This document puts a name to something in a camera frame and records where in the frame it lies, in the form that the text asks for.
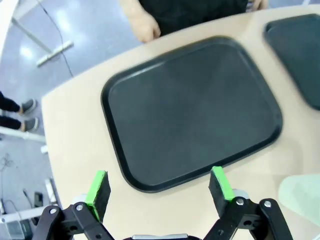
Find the green gripper pad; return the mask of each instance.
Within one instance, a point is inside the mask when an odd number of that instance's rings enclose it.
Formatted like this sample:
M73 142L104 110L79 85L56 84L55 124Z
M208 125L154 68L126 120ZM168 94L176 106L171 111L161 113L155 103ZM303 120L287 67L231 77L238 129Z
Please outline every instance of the green gripper pad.
M235 198L228 179L221 166L214 166L210 172L209 190L219 217L222 216L226 205Z
M103 170L97 171L90 190L86 195L85 203L101 223L104 219L110 193L108 173Z

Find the beige table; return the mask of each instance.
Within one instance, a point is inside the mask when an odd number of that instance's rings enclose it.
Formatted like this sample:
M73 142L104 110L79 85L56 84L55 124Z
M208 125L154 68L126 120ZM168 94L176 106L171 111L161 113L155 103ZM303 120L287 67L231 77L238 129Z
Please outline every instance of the beige table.
M47 94L42 100L43 121L63 207L88 191L97 170L107 170L111 196L104 225L116 240L133 234L205 236L218 219L208 190L209 175L159 193L143 193L129 186L108 132L101 91L110 77L124 69L212 36L229 36L242 44L271 88L283 116L282 132L275 143L224 168L231 186L248 192L254 202L279 200L278 188L284 178L319 173L320 112L302 99L263 39L267 22L310 13L320 14L320 5L258 11L194 26L118 55ZM294 239L310 240L320 233L320 227L311 221L284 206L281 209ZM251 238L248 231L241 230L234 239Z

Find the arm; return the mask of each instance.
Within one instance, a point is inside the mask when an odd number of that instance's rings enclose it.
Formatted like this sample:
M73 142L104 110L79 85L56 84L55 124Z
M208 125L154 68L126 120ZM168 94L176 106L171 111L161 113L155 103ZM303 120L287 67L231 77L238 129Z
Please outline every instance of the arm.
M161 32L156 20L144 10L139 0L118 1L139 41L146 43L160 36Z

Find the person's hand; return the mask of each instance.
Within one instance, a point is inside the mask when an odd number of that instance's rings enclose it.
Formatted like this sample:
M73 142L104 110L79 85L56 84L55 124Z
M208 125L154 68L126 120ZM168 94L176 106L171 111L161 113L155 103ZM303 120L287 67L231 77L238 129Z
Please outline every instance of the person's hand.
M129 17L134 35L140 42L150 42L160 37L160 28L153 16L145 10Z
M268 0L249 0L249 3L252 3L252 11L266 9L268 2Z

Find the black shirt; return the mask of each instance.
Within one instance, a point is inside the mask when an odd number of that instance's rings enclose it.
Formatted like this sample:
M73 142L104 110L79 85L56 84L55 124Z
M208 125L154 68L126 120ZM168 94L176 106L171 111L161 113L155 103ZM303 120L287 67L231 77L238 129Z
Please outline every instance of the black shirt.
M139 0L166 35L207 21L241 14L248 0Z

